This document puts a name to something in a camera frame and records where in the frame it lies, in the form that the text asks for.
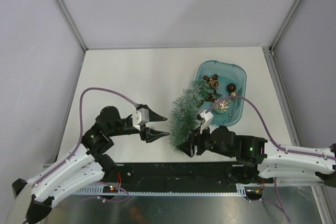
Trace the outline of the small frosted christmas tree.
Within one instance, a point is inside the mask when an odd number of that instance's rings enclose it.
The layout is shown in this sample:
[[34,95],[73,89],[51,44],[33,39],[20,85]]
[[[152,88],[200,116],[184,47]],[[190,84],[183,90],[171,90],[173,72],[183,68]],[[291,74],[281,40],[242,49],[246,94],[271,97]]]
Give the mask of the small frosted christmas tree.
[[178,147],[199,126],[197,114],[209,91],[209,84],[205,80],[192,81],[172,102],[169,130],[170,146],[174,151],[179,152]]

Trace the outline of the blue plastic tub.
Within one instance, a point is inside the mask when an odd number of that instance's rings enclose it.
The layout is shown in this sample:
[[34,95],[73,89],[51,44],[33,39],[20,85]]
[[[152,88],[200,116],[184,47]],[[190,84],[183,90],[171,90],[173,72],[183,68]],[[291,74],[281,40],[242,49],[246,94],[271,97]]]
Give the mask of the blue plastic tub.
[[[227,85],[230,83],[236,85],[237,95],[242,97],[245,95],[247,75],[243,68],[234,64],[209,60],[200,65],[195,80],[203,80],[204,75],[211,77],[214,74],[219,75],[219,87],[217,88],[217,92],[222,94],[220,98],[230,95],[230,92],[226,89]],[[214,109],[212,109],[213,119],[211,125],[232,126],[240,120],[243,113],[244,100],[236,99],[235,101],[232,101],[229,99],[228,102],[229,108],[227,112],[223,114],[216,113]],[[214,105],[214,102],[204,102],[200,107],[200,110],[207,110],[212,107],[212,105]]]

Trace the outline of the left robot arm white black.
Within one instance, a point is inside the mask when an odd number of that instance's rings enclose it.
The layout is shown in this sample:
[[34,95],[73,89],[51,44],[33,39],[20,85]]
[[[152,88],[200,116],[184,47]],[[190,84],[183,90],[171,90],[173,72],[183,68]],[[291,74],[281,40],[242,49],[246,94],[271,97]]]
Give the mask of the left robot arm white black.
[[114,143],[113,136],[138,134],[151,143],[168,132],[146,126],[149,122],[164,122],[167,118],[152,111],[146,104],[137,105],[133,114],[121,118],[114,106],[103,108],[94,125],[81,133],[79,143],[59,161],[40,174],[28,179],[17,179],[12,184],[16,197],[26,188],[31,189],[22,223],[38,223],[67,196],[81,187],[103,180],[110,182],[116,175],[116,163],[106,154]]

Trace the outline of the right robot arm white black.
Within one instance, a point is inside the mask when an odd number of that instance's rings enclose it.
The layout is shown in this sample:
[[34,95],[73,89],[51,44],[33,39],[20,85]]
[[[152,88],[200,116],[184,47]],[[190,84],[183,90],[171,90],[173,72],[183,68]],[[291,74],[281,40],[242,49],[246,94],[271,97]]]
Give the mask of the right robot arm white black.
[[191,132],[177,149],[189,157],[210,151],[235,158],[245,166],[242,172],[230,172],[239,183],[282,178],[322,182],[335,187],[335,145],[326,148],[284,145],[261,137],[237,135],[220,126],[213,131]]

